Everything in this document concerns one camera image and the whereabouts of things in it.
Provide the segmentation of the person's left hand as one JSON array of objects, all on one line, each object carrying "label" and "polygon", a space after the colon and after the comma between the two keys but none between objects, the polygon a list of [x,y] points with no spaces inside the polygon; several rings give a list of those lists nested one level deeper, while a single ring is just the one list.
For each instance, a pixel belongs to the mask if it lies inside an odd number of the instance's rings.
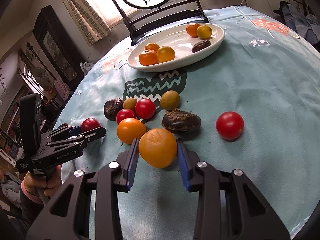
[{"label": "person's left hand", "polygon": [[52,197],[62,185],[61,167],[61,165],[56,166],[49,179],[28,172],[21,182],[22,193],[32,202],[43,204],[37,189],[43,189],[46,197]]}]

